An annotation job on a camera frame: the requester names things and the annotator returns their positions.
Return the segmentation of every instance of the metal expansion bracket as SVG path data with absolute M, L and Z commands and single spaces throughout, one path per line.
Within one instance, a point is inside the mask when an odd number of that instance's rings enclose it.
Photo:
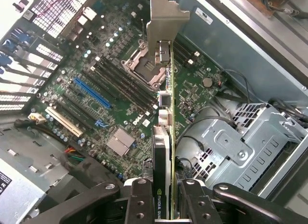
M 151 0 L 151 21 L 147 24 L 150 56 L 159 57 L 158 62 L 164 64 L 169 55 L 166 42 L 174 40 L 180 27 L 189 19 L 190 12 L 180 10 L 175 1 Z

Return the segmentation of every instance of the blue pcie slot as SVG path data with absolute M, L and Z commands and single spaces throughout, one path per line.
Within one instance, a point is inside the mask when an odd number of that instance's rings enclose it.
M 91 89 L 85 82 L 83 82 L 79 78 L 75 78 L 74 83 L 77 84 L 79 87 L 81 87 L 83 90 L 85 90 L 87 93 L 89 93 L 90 96 L 92 96 L 94 99 L 96 99 L 104 107 L 111 108 L 111 104 L 107 100 L 102 98 L 102 96 L 99 95 L 96 91 Z

